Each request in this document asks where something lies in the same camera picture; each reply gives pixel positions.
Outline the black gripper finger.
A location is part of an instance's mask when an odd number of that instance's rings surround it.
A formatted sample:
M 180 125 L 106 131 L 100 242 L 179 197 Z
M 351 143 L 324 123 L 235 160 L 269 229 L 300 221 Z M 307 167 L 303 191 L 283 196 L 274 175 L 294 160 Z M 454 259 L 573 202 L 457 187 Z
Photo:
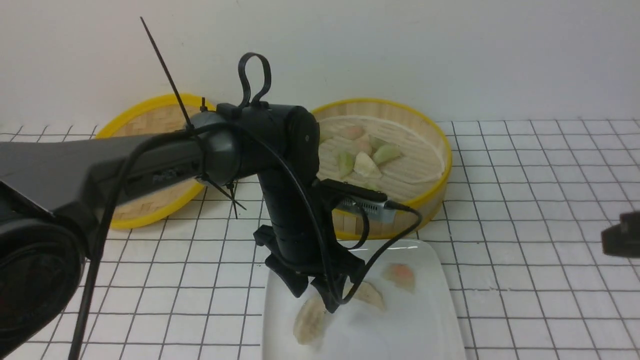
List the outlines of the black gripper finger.
M 300 298 L 306 292 L 309 286 L 308 276 L 295 272 L 280 260 L 270 260 L 270 270 L 282 280 L 295 298 Z
M 327 278 L 326 276 L 315 276 L 311 281 L 311 285 L 320 295 L 325 310 L 329 313 L 334 313 L 341 305 L 341 295 L 338 295 L 338 290 L 341 290 L 342 276 L 334 275 Z

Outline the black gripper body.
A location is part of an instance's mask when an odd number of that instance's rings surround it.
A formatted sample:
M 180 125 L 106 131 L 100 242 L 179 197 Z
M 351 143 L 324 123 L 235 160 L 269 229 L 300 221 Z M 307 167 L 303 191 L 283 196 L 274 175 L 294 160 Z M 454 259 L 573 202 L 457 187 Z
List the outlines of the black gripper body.
M 354 281 L 361 275 L 365 262 L 338 243 L 320 180 L 304 184 L 301 194 L 284 170 L 263 171 L 258 179 L 271 224 L 260 226 L 254 239 L 269 249 L 269 268 L 270 260 L 279 260 L 308 278 L 342 276 L 342 284 L 345 277 Z

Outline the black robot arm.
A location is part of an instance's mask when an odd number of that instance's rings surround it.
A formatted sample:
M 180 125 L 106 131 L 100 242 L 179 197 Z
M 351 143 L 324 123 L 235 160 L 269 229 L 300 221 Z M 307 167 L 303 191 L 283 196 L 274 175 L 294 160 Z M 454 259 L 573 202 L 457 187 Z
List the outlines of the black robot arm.
M 365 262 L 338 244 L 332 210 L 347 185 L 319 180 L 320 127 L 306 109 L 221 104 L 176 132 L 1 144 L 1 357 L 59 315 L 90 267 L 71 360 L 79 355 L 115 208 L 190 179 L 216 187 L 257 175 L 270 215 L 253 237 L 297 297 L 311 284 L 329 312 Z

